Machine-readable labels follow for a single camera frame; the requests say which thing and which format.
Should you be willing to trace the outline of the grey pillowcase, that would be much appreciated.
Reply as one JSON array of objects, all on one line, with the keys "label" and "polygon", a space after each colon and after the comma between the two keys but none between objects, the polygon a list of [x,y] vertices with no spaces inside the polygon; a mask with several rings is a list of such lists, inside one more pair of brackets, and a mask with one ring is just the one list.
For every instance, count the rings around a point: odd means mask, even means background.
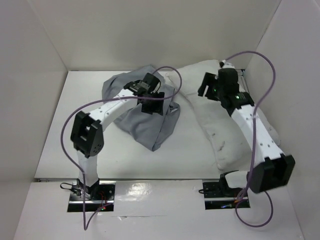
[{"label": "grey pillowcase", "polygon": [[[114,98],[123,86],[129,82],[141,80],[146,73],[154,73],[152,65],[143,66],[128,73],[120,73],[106,80],[102,85],[101,98]],[[122,131],[128,133],[132,138],[148,150],[154,152],[174,132],[180,117],[180,105],[171,98],[163,103],[163,115],[141,112],[142,106],[126,111],[116,118],[113,123]]]}]

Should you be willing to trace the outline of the white pillow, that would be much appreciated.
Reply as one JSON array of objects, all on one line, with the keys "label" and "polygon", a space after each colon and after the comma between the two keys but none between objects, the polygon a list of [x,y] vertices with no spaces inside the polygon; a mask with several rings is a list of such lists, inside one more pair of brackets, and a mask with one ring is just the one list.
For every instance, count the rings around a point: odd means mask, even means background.
[{"label": "white pillow", "polygon": [[205,73],[218,74],[218,60],[205,60],[178,69],[182,77],[179,91],[191,104],[196,119],[210,141],[217,168],[221,171],[249,167],[252,150],[239,126],[220,102],[198,96]]}]

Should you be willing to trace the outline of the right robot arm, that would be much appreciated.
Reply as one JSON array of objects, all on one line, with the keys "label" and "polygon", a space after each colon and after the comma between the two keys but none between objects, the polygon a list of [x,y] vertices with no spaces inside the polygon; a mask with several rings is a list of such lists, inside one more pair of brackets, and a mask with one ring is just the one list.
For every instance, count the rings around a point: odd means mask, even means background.
[{"label": "right robot arm", "polygon": [[296,161],[273,141],[258,116],[258,104],[248,92],[240,91],[237,71],[229,67],[217,74],[205,73],[198,96],[220,102],[252,150],[244,189],[258,194],[286,186]]}]

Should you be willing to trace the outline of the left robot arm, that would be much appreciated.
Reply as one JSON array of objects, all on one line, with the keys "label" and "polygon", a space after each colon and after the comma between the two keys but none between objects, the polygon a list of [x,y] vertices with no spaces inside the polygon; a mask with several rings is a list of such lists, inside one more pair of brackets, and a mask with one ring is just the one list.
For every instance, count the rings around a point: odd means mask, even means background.
[{"label": "left robot arm", "polygon": [[105,143],[104,131],[116,118],[136,106],[141,106],[143,113],[162,114],[163,101],[153,100],[165,96],[164,92],[159,91],[160,86],[161,81],[156,77],[152,77],[151,80],[131,81],[124,85],[114,97],[114,101],[108,101],[88,113],[79,111],[75,115],[70,139],[76,150],[78,165],[84,170],[84,173],[79,174],[77,185],[86,199],[92,200],[99,193],[100,179],[97,165],[98,154]]}]

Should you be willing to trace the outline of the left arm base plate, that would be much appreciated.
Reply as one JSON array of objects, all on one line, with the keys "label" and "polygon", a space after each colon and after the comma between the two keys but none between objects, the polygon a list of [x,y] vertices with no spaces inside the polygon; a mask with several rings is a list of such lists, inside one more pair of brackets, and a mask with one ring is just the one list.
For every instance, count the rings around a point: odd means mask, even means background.
[{"label": "left arm base plate", "polygon": [[[68,190],[68,213],[80,213],[83,211],[83,193],[81,188],[77,185],[77,182],[65,183],[67,187],[63,187],[64,183],[60,184],[60,188]],[[115,181],[101,180],[99,185],[91,193],[87,193],[85,196],[85,211],[89,213],[95,212],[98,208],[101,208],[101,212],[113,212],[114,211],[114,199],[115,199]]]}]

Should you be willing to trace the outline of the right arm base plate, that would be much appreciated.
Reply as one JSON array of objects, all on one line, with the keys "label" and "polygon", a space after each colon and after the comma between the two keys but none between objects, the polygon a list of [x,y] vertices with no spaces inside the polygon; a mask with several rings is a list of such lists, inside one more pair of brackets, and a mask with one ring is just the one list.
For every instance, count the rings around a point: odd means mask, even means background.
[{"label": "right arm base plate", "polygon": [[241,190],[242,188],[230,188],[225,179],[204,180],[198,193],[204,197],[206,210],[226,210],[236,207],[237,195]]}]

